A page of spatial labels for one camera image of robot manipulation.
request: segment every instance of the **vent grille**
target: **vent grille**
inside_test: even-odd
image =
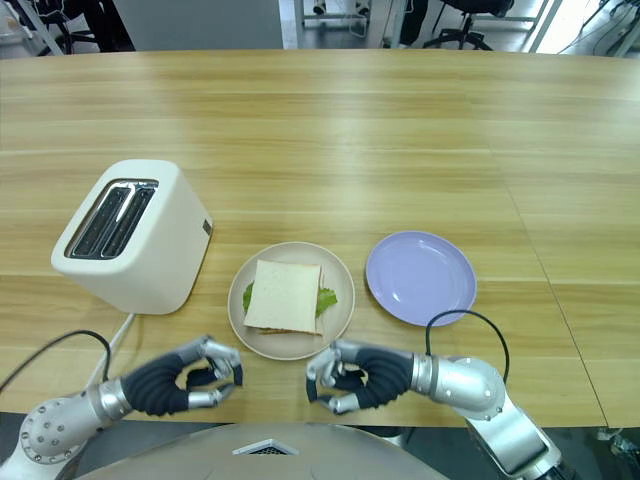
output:
[[[269,438],[233,451],[234,455],[298,455],[300,452],[278,440]]]
[[[98,196],[65,250],[69,258],[120,255],[158,189],[155,180],[114,180]]]
[[[261,448],[260,450],[256,450],[255,452],[249,453],[249,455],[289,455],[282,450],[278,450],[276,447],[267,447]]]

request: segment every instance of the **toaster slot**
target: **toaster slot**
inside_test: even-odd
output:
[[[103,258],[115,258],[122,253],[154,193],[155,189],[151,188],[136,190],[124,215],[116,222],[115,229],[102,249]]]
[[[65,256],[109,260],[127,246],[158,182],[154,180],[114,180],[91,207],[67,246]]]

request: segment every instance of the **sandwich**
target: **sandwich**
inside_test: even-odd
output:
[[[261,333],[322,335],[316,318],[338,300],[320,288],[320,276],[320,265],[258,260],[255,280],[243,295],[244,325]]]

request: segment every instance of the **wooden table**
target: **wooden table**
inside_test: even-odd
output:
[[[47,339],[111,336],[124,314],[57,275],[57,236],[100,173],[126,158],[179,164],[216,229],[188,303],[141,317],[113,374],[209,332],[242,351],[246,387],[212,422],[336,421],[304,392],[305,362],[244,348],[227,291],[261,248],[303,240],[348,265],[345,338],[423,349],[385,313],[364,264],[385,235],[442,235],[478,274],[475,308],[512,350],[509,389],[541,425],[640,425],[640,63],[452,51],[226,51],[0,62],[0,377]],[[474,319],[437,353],[502,368]],[[26,370],[0,410],[82,388],[100,355],[71,340]],[[415,394],[351,424],[461,425]]]

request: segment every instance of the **beige plate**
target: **beige plate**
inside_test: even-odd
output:
[[[265,335],[244,326],[242,294],[253,282],[258,260],[306,263],[322,267],[320,285],[336,292],[338,303],[327,308],[318,318],[324,334],[278,333]],[[346,265],[326,248],[313,243],[287,242],[265,248],[240,268],[229,290],[227,310],[231,328],[247,347],[274,360],[300,360],[321,352],[347,329],[355,307],[355,287]]]

